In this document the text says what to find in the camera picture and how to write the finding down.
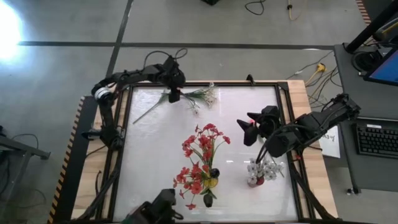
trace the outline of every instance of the keyboard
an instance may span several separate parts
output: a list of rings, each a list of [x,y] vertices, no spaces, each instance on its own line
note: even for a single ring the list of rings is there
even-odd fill
[[[398,159],[398,130],[356,126],[358,154]]]

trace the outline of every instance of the green leaf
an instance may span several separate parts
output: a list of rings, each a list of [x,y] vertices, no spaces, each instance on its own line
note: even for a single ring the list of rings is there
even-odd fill
[[[211,190],[209,189],[208,194],[210,194],[210,196],[212,196],[214,199],[217,199],[217,197],[211,192]]]
[[[204,195],[207,194],[207,191],[209,191],[209,188],[205,188],[204,190],[202,190],[202,192],[200,192],[200,195]]]

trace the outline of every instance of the orange black striped tape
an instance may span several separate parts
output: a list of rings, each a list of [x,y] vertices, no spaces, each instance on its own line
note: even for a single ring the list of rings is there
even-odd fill
[[[60,178],[58,179],[57,187],[55,188],[54,198],[52,200],[50,216],[49,216],[49,219],[47,220],[47,223],[49,223],[49,224],[53,223],[54,215],[57,212],[58,200],[60,198],[60,193],[62,190],[62,184],[63,184],[64,178],[65,178],[65,174],[67,173],[67,167],[68,167],[68,163],[69,163],[70,153],[71,153],[71,149],[73,146],[73,140],[75,139],[76,129],[77,129],[77,125],[78,125],[78,122],[80,119],[80,113],[81,113],[81,108],[83,106],[84,99],[85,99],[84,97],[80,98],[79,107],[77,109],[75,120],[73,122],[72,132],[70,133],[67,150],[65,152],[65,157],[62,162]]]

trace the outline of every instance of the red artificial flower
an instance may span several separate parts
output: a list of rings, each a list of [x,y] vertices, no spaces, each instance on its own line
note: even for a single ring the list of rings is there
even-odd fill
[[[185,141],[189,144],[194,143],[195,142],[196,137],[195,136],[189,136],[189,138]]]
[[[211,159],[211,156],[212,156],[211,150],[208,150],[203,153],[203,159],[205,161],[209,161]]]
[[[187,149],[190,149],[190,147],[191,147],[191,144],[189,142],[187,142],[187,141],[185,141],[181,145],[182,145],[182,150],[184,150],[184,151],[187,150]]]
[[[184,184],[184,188],[191,190],[192,186],[190,183],[186,183],[186,184]]]
[[[211,128],[210,129],[210,131],[213,131],[214,132],[214,136],[220,136],[220,135],[223,135],[224,133],[222,133],[222,132],[218,132],[218,129],[217,128]]]
[[[231,140],[229,139],[229,137],[223,136],[223,139],[224,139],[224,141],[227,142],[228,144],[231,144]]]
[[[180,189],[180,196],[181,196],[182,199],[185,199],[184,198],[184,193],[182,193],[181,189]]]
[[[214,125],[214,124],[207,124],[204,128],[203,128],[203,130],[209,130],[210,128],[215,128],[216,126]]]
[[[198,140],[202,149],[210,142],[210,138],[207,138],[204,134],[202,134]]]
[[[209,172],[209,165],[203,165],[201,167],[205,172]]]
[[[183,167],[180,174],[181,175],[189,174],[189,168],[187,169],[186,167]]]
[[[185,150],[185,157],[187,157],[187,158],[190,157],[192,155],[192,153],[193,153],[192,149]]]
[[[193,179],[194,182],[201,182],[201,173],[195,173],[191,175],[191,178]]]
[[[193,165],[192,174],[201,173],[201,169],[199,168],[199,161]]]
[[[177,181],[180,183],[185,183],[187,179],[182,174],[179,174],[177,175]]]
[[[186,206],[188,207],[189,210],[192,210],[197,207],[197,205],[194,205],[192,203],[190,205],[186,205]]]
[[[200,183],[194,182],[192,184],[192,189],[191,189],[192,194],[200,194],[201,190],[202,190],[202,187],[201,187]]]
[[[209,142],[206,144],[206,147],[207,147],[208,150],[212,150],[212,149],[213,149],[213,144],[211,143],[211,141],[209,141]]]

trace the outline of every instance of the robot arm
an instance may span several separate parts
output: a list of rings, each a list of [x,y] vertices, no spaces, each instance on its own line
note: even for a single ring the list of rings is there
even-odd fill
[[[326,104],[321,112],[303,114],[290,124],[280,124],[280,113],[276,106],[267,106],[261,113],[248,113],[248,116],[255,121],[254,124],[241,120],[237,122],[244,130],[245,145],[254,144],[257,135],[267,138],[257,157],[257,162],[260,162],[267,152],[272,157],[280,157],[288,151],[296,150],[301,156],[306,147],[319,140],[330,128],[347,119],[357,118],[360,109],[347,94],[340,94]],[[336,220],[317,200],[295,166],[291,166],[290,175],[301,186],[306,197],[324,220]]]
[[[180,99],[179,88],[185,84],[185,76],[178,68],[177,61],[171,56],[162,65],[149,65],[142,70],[124,71],[107,75],[91,90],[91,94],[99,106],[102,127],[100,130],[91,130],[83,133],[83,137],[89,140],[95,137],[100,138],[111,150],[118,150],[122,147],[122,136],[117,129],[116,122],[113,120],[111,108],[120,92],[128,86],[142,81],[161,83],[169,87],[171,90],[169,102],[174,103]],[[110,90],[112,86],[116,86],[113,92]]]

